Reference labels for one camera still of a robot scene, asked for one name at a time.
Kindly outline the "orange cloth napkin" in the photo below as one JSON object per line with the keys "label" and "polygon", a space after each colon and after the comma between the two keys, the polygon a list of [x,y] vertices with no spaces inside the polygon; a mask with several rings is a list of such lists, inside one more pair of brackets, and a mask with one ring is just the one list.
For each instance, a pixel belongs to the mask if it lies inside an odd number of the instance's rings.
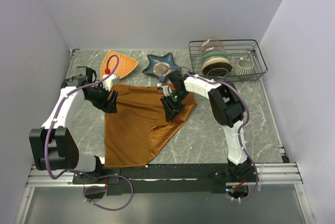
{"label": "orange cloth napkin", "polygon": [[197,103],[190,93],[171,122],[165,119],[156,87],[117,84],[117,112],[105,114],[105,166],[134,167],[151,162],[186,123]]}

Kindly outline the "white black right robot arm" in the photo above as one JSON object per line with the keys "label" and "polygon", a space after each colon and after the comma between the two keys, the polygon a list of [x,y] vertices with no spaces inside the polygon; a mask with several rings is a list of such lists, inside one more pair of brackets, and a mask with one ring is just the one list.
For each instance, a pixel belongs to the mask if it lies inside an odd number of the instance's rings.
{"label": "white black right robot arm", "polygon": [[245,100],[229,83],[209,80],[193,72],[182,74],[179,70],[167,75],[174,89],[169,85],[157,84],[164,94],[161,103],[167,122],[172,121],[183,109],[183,100],[189,93],[209,100],[211,111],[225,133],[228,146],[228,179],[243,181],[257,173],[254,161],[245,147],[243,127],[250,120],[250,112]]}

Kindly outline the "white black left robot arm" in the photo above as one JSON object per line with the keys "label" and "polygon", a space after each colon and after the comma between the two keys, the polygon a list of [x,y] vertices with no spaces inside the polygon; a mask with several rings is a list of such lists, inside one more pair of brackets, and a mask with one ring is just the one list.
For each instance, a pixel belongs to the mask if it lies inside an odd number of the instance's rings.
{"label": "white black left robot arm", "polygon": [[101,80],[92,68],[80,66],[73,77],[61,83],[59,99],[40,128],[32,129],[29,141],[35,166],[40,171],[47,171],[56,180],[67,171],[85,173],[92,183],[100,182],[104,170],[99,157],[86,155],[79,151],[70,133],[74,117],[86,100],[93,107],[111,114],[117,112],[118,92],[112,86],[119,79],[113,70],[106,69]]}

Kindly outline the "orange woven triangular tray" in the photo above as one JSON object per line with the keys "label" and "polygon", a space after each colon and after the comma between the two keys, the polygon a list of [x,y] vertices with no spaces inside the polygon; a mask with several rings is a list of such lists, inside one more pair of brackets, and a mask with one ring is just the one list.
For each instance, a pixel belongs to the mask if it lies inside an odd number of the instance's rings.
{"label": "orange woven triangular tray", "polygon": [[109,62],[109,65],[107,66],[107,61],[112,55],[117,55],[119,57],[119,64],[114,74],[119,76],[121,80],[128,76],[138,65],[138,61],[131,58],[130,56],[109,50],[100,65],[101,78],[103,78],[103,76],[106,74],[106,69],[110,69],[112,71],[116,65],[117,60],[115,58],[112,58]]}

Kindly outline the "blue star-shaped dish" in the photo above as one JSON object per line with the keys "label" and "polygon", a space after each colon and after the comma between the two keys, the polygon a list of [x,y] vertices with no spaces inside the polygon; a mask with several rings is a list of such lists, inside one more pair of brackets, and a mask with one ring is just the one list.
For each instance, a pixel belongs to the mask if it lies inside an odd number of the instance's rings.
{"label": "blue star-shaped dish", "polygon": [[142,73],[148,76],[157,77],[161,82],[165,82],[166,76],[176,70],[180,71],[173,59],[171,52],[158,56],[154,54],[148,54],[149,65],[142,70]]}

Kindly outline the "stacked ceramic plates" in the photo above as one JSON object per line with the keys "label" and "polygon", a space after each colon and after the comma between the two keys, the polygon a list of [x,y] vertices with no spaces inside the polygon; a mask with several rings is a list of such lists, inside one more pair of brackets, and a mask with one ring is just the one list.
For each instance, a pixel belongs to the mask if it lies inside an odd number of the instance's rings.
{"label": "stacked ceramic plates", "polygon": [[200,58],[204,76],[226,76],[232,70],[225,51],[213,51]]}

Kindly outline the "clear glass jar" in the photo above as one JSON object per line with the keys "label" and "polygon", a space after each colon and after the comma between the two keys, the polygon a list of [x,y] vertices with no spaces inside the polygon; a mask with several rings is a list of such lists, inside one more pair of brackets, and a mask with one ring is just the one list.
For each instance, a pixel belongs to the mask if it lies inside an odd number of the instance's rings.
{"label": "clear glass jar", "polygon": [[210,37],[205,42],[203,42],[198,49],[199,56],[203,57],[204,55],[211,52],[225,52],[224,46],[220,39],[217,37]]}

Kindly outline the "striped ceramic mug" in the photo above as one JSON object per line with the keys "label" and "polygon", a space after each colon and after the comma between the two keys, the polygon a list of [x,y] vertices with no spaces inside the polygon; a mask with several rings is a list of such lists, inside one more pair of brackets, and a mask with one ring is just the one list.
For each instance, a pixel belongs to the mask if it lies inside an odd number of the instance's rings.
{"label": "striped ceramic mug", "polygon": [[244,58],[240,58],[235,66],[235,74],[236,76],[245,76],[252,74],[254,70],[254,64]]}

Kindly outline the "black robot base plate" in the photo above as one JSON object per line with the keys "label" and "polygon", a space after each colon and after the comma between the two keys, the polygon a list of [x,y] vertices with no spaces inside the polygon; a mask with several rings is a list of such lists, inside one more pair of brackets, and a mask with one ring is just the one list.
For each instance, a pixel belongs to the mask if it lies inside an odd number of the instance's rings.
{"label": "black robot base plate", "polygon": [[225,194],[226,186],[245,181],[256,182],[253,166],[233,167],[214,164],[149,164],[147,166],[106,168],[100,175],[75,173],[73,184],[107,186],[107,196],[130,193],[189,193]]}

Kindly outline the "aluminium frame rail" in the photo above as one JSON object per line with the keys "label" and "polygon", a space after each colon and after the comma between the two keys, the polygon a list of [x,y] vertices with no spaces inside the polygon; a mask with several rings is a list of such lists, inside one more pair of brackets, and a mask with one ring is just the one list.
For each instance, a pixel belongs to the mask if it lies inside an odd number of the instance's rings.
{"label": "aluminium frame rail", "polygon": [[[303,179],[295,163],[264,163],[258,168],[261,185],[275,184],[302,184]],[[50,178],[47,171],[39,171],[32,166],[28,176],[26,187],[83,187],[84,184],[74,184],[74,175],[64,173],[57,180]]]}

